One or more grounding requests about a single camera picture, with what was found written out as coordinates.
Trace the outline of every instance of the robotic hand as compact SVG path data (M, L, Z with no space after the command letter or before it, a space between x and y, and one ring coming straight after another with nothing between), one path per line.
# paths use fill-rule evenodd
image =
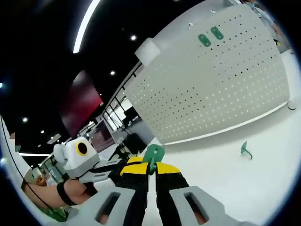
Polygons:
M56 146L54 154L71 178L79 178L81 183L93 182L99 192L82 204L76 216L52 225L141 226L147 207L149 175L155 173L157 208L164 226L255 226L226 215L222 203L199 187L189 186L179 169L161 162L164 156L161 146L150 145L144 158L96 162L97 152L80 137L65 147ZM99 186L106 180L115 185ZM105 223L100 220L102 216L107 217Z

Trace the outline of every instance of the hand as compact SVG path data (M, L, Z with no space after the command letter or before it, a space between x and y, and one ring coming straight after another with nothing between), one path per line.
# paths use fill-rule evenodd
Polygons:
M67 180L64 189L69 198L77 205L90 198L90 195L86 193L87 187L76 179Z
M36 185L42 186L42 187L47 186L46 179L45 179L44 175L39 175L39 177L35 179L34 183Z

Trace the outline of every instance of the ceiling light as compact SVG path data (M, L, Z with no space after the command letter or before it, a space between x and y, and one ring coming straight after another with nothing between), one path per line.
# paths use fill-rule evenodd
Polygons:
M136 35L132 35L132 36L131 36L131 40L132 40L132 41L135 41L136 39L137 39Z
M48 157L50 154L33 154L33 153L19 153L21 156L31 156L31 157L37 157L37 156L44 156Z
M83 40L87 25L88 25L89 20L90 20L92 14L94 13L99 2L100 2L100 0L93 0L90 4L89 8L87 9L87 11L84 15L84 18L80 24L79 32L77 33L77 36L76 36L73 53L79 52L79 48L80 48L81 42Z

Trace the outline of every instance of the yellow stripe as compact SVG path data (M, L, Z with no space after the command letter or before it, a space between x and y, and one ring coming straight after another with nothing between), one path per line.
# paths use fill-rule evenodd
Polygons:
M124 173L132 173L132 174L146 174L146 169L148 166L148 162L126 166L122 169L120 175Z
M132 162L142 162L143 158L142 157L132 157L130 158L127 163L132 163Z
M166 173L180 173L181 171L169 164L165 164L162 162L157 162L158 174L166 174Z

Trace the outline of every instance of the white pegboard wall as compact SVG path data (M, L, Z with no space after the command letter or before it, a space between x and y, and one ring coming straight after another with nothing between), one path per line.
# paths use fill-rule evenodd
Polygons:
M215 26L223 39L211 32ZM194 25L134 79L126 96L164 144L263 115L289 100L289 87L275 42L242 4Z

